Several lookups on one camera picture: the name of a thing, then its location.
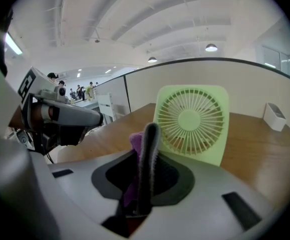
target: purple cloth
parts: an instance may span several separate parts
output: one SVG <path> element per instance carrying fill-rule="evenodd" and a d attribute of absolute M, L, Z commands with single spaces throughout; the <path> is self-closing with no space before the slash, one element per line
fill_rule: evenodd
<path fill-rule="evenodd" d="M 141 154 L 141 141 L 142 141 L 142 136 L 143 133 L 142 132 L 138 132 L 138 133 L 133 133 L 129 136 L 129 142 L 131 143 L 131 146 L 133 148 L 133 150 L 136 151 L 137 153 L 137 173 L 136 176 L 134 177 L 132 183 L 129 185 L 129 187 L 127 188 L 125 194 L 124 194 L 124 207 L 128 206 L 128 204 L 132 201 L 132 200 L 137 200 L 137 195 L 138 195 L 138 163 L 139 163 L 139 158 L 140 158 L 140 154 Z"/>

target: white box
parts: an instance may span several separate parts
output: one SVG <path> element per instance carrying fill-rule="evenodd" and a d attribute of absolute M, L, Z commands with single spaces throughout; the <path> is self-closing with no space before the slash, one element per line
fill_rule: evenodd
<path fill-rule="evenodd" d="M 273 103 L 266 103 L 264 121 L 275 131 L 281 131 L 286 124 L 286 118 L 280 109 Z"/>

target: fan grille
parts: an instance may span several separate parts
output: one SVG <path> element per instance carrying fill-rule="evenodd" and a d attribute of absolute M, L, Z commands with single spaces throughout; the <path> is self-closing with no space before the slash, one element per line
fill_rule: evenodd
<path fill-rule="evenodd" d="M 162 141 L 176 154 L 203 153 L 222 133 L 223 114 L 215 97 L 205 90 L 180 89 L 159 109 L 157 120 L 162 129 Z"/>

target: white partition wall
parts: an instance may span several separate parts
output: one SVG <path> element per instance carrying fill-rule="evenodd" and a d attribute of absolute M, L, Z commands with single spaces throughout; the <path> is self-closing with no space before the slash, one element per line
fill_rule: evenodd
<path fill-rule="evenodd" d="M 290 127 L 290 79 L 256 65 L 197 60 L 155 66 L 126 75 L 131 111 L 156 103 L 166 85 L 218 85 L 229 94 L 230 111 L 263 117 L 266 102 L 276 104 Z"/>
<path fill-rule="evenodd" d="M 96 92 L 96 98 L 97 95 L 111 93 L 113 110 L 115 111 L 117 119 L 130 113 L 123 76 L 107 81 L 95 87 L 94 90 Z"/>

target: green fan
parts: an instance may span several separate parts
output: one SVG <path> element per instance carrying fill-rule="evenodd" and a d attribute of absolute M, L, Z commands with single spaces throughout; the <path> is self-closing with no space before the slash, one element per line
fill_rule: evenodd
<path fill-rule="evenodd" d="M 160 89 L 154 122 L 159 150 L 219 166 L 229 124 L 227 91 L 213 85 L 168 85 Z"/>

